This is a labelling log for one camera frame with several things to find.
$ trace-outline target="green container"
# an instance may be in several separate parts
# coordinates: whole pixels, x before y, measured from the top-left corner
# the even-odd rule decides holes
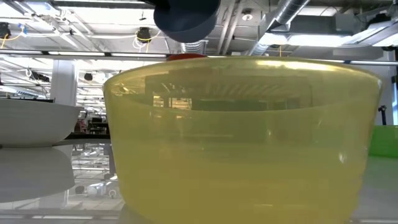
[[[369,155],[398,158],[398,126],[375,126]]]

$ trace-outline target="yellow plastic bowl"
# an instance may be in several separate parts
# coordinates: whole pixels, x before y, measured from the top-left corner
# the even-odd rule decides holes
[[[297,58],[165,62],[104,86],[122,195],[145,220],[343,223],[381,82]]]

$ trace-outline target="ductwork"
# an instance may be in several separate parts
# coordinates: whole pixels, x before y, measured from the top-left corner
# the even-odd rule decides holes
[[[183,53],[196,53],[204,55],[206,53],[206,41],[199,40],[194,43],[181,43],[181,50]]]
[[[263,18],[263,21],[260,25],[263,27],[259,29],[262,30],[262,34],[259,35],[259,40],[256,42],[254,47],[247,53],[247,55],[263,55],[269,47],[268,45],[261,43],[266,38],[266,32],[281,25],[286,25],[292,22],[297,14],[309,2],[310,0],[280,0],[277,9]]]

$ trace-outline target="white bowl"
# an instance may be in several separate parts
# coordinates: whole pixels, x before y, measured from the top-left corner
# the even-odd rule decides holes
[[[0,100],[0,145],[42,147],[65,139],[80,108],[26,100]]]
[[[72,163],[53,147],[0,150],[0,203],[56,194],[75,185]]]

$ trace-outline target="red object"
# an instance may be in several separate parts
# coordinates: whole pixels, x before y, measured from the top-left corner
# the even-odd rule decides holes
[[[171,55],[167,58],[168,61],[171,60],[181,60],[181,59],[191,59],[191,58],[201,58],[206,57],[206,55],[201,54],[178,54],[178,55]]]

